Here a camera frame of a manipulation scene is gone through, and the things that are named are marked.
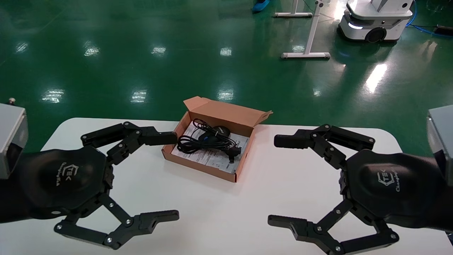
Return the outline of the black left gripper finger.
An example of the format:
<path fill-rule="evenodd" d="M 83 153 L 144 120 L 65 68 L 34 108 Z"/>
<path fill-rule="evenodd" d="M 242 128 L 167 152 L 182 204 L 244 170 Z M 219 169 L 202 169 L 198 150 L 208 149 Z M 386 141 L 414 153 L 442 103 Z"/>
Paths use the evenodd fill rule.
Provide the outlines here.
<path fill-rule="evenodd" d="M 118 142 L 107 152 L 107 163 L 118 165 L 142 145 L 176 144 L 176 132 L 159 132 L 154 126 L 136 126 L 126 121 L 81 136 L 84 146 L 95 148 Z"/>

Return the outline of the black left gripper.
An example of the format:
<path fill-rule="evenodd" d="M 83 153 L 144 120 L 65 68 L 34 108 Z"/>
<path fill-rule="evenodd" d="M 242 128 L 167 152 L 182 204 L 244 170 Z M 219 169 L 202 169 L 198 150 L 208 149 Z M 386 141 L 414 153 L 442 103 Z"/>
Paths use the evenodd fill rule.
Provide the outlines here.
<path fill-rule="evenodd" d="M 70 239 L 118 250 L 135 236 L 152 234 L 157 224 L 179 220 L 178 210 L 130 216 L 108 195 L 113 168 L 94 147 L 51 149 L 21 155 L 13 173 L 1 180 L 1 223 L 66 216 L 55 232 Z M 103 205 L 120 225 L 109 234 L 77 226 Z"/>

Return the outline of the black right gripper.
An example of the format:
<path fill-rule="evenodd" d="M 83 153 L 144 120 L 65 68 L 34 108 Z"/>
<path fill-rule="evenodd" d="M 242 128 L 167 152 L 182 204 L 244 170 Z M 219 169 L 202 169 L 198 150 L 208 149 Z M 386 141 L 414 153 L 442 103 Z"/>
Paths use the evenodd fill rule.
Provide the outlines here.
<path fill-rule="evenodd" d="M 287 216 L 268 216 L 268 224 L 288 228 L 300 242 L 327 255 L 354 255 L 399 241 L 387 224 L 405 228 L 452 230 L 452 187 L 434 158 L 362 150 L 345 161 L 341 194 L 345 198 L 318 223 Z M 352 212 L 376 233 L 339 242 L 329 230 Z"/>

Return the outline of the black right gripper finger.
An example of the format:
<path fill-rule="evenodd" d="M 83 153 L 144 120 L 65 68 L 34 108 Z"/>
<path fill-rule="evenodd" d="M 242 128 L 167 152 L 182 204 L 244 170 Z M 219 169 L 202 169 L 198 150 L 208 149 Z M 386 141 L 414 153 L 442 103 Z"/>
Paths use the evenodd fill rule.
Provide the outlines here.
<path fill-rule="evenodd" d="M 346 166 L 346 155 L 333 147 L 333 143 L 355 151 L 372 150 L 375 139 L 328 124 L 313 130 L 299 129 L 294 135 L 274 137 L 275 147 L 310 148 L 335 169 L 343 169 Z"/>

